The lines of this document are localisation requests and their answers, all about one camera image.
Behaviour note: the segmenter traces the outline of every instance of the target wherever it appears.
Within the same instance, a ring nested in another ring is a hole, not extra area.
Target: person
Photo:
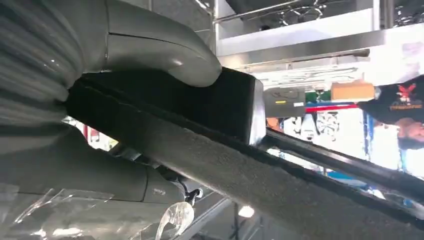
[[[271,129],[277,131],[277,132],[283,133],[284,130],[281,126],[283,121],[284,121],[283,119],[279,119],[277,117],[267,117],[266,118],[266,126],[268,128],[271,128]]]
[[[379,88],[378,98],[359,102],[359,108],[378,122],[397,126],[400,149],[424,148],[424,75]]]

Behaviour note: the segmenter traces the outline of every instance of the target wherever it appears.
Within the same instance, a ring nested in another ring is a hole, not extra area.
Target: metal rod
[[[258,216],[254,216],[248,220],[247,226],[243,229],[244,234],[241,236],[241,240],[249,240],[255,235],[260,227],[259,220]]]
[[[383,0],[383,16],[384,16],[384,28],[391,29],[395,25],[395,1],[394,0]]]
[[[201,33],[201,32],[206,32],[206,31],[210,31],[210,29],[196,30],[196,31],[194,31],[194,32],[195,32],[195,33]]]
[[[249,15],[252,15],[252,14],[262,13],[262,12],[265,12],[267,10],[272,10],[272,9],[284,7],[284,6],[294,4],[294,3],[298,3],[298,2],[300,2],[300,0],[293,0],[293,1],[283,2],[283,3],[276,4],[276,5],[256,9],[256,10],[253,10],[253,11],[248,11],[248,12],[245,12],[245,13],[232,14],[232,15],[220,17],[220,18],[215,19],[213,21],[213,24],[218,24],[218,23],[221,23],[221,22],[226,22],[226,21],[238,19],[238,18],[241,18],[241,17],[246,17],[246,16],[249,16]]]
[[[372,0],[372,30],[380,30],[381,25],[381,0]]]
[[[214,11],[208,7],[204,2],[202,2],[201,0],[194,0],[201,9],[205,10],[207,12],[207,14],[209,15],[213,15]]]
[[[213,40],[210,41],[210,46],[213,49],[213,53],[217,54],[217,43],[220,40],[220,28],[218,25],[215,25],[214,21],[219,16],[219,9],[220,9],[220,0],[214,0],[213,1],[213,15],[211,16],[210,21],[210,30],[211,30],[211,38]]]
[[[411,175],[375,165],[346,154],[298,140],[286,134],[266,130],[262,144],[267,148],[277,147],[283,152],[297,153],[302,159],[319,166],[342,172],[360,181],[384,190],[396,192],[407,199],[424,204],[424,194],[417,189],[424,189],[424,182]]]
[[[249,237],[249,239],[248,239],[248,240],[251,240],[251,239],[255,236],[255,234],[258,232],[258,230],[259,230],[259,227],[257,227],[257,228],[253,231],[253,233],[250,235],[250,237]]]
[[[153,0],[148,0],[148,10],[153,12]]]
[[[210,29],[209,29],[209,48],[212,50],[212,52],[216,55],[217,54],[217,33],[216,33],[216,28],[215,28],[215,24],[214,24],[214,15],[210,16],[210,21],[209,21],[209,25],[210,25]]]

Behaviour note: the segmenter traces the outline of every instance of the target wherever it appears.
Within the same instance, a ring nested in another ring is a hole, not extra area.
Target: ceiling
[[[232,9],[237,13],[246,13],[249,11],[266,8],[269,6],[281,4],[284,2],[290,2],[291,0],[226,0],[227,3],[232,7]],[[293,8],[300,7],[300,6],[312,6],[314,4],[315,0],[301,0],[300,3],[292,4],[290,5]],[[372,7],[372,1],[371,0],[319,0],[318,4],[326,5],[327,7],[323,9],[322,18],[325,17],[331,17],[335,15],[345,14],[349,12],[354,12],[358,10],[363,10],[367,8]],[[402,8],[402,16],[410,16],[416,13],[416,11],[422,11],[424,9],[424,1],[422,0],[395,0],[396,6],[403,6]],[[255,18],[254,24],[255,26],[262,26],[262,25],[268,25],[271,28],[274,27],[280,27],[280,19],[277,14],[269,14],[265,15],[266,13],[273,12],[278,9],[273,9],[268,12],[262,12],[259,15],[253,15],[249,16],[249,19],[252,17],[258,17]]]

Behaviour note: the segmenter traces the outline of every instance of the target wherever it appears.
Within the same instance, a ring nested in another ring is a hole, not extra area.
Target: red stripe
[[[85,124],[82,126],[82,134],[84,135],[85,140],[89,139],[89,126]]]
[[[320,111],[332,111],[332,110],[342,110],[342,109],[357,109],[358,105],[351,104],[351,105],[341,105],[341,106],[321,106],[321,107],[307,107],[306,113],[315,113]]]

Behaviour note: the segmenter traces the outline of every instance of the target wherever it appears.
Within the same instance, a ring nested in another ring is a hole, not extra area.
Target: black t-shirt
[[[360,102],[358,106],[384,124],[393,125],[402,118],[424,123],[424,75],[380,89],[378,99]]]

